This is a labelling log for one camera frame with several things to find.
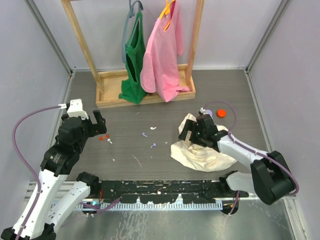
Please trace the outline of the cream cloth bag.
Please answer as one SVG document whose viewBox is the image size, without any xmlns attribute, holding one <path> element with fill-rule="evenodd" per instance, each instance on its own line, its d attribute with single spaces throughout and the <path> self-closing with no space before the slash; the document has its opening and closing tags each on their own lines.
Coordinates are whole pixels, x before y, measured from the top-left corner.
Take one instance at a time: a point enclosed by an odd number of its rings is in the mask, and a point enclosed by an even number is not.
<svg viewBox="0 0 320 240">
<path fill-rule="evenodd" d="M 218 172 L 233 166 L 237 161 L 209 147 L 193 144 L 187 133 L 185 140 L 179 140 L 170 146 L 170 156 L 183 166 L 201 172 Z"/>
</svg>

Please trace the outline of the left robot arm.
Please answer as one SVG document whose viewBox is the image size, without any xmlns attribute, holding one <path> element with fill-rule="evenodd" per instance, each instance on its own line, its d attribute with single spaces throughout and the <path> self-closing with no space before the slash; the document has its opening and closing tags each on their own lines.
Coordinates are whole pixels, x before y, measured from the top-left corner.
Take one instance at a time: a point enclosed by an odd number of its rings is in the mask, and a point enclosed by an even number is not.
<svg viewBox="0 0 320 240">
<path fill-rule="evenodd" d="M 16 224 L 3 230 L 1 239 L 54 240 L 73 209 L 85 198 L 99 195 L 99 178 L 82 172 L 69 192 L 52 206 L 60 187 L 80 159 L 88 138 L 107 132 L 106 120 L 100 111 L 94 110 L 93 114 L 96 123 L 80 115 L 61 117 L 55 143 L 44 154 L 31 198 Z"/>
</svg>

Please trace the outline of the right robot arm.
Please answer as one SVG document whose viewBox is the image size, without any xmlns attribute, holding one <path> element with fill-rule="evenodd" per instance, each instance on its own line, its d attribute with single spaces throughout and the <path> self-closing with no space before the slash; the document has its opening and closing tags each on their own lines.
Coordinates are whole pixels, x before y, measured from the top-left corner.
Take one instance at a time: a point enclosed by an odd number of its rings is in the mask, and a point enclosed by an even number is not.
<svg viewBox="0 0 320 240">
<path fill-rule="evenodd" d="M 230 131 L 219 130 L 209 114 L 186 120 L 178 138 L 232 157 L 250 170 L 250 174 L 234 171 L 219 184 L 219 191 L 225 197 L 243 191 L 272 205 L 299 190 L 297 180 L 280 152 L 260 151 L 241 142 Z"/>
</svg>

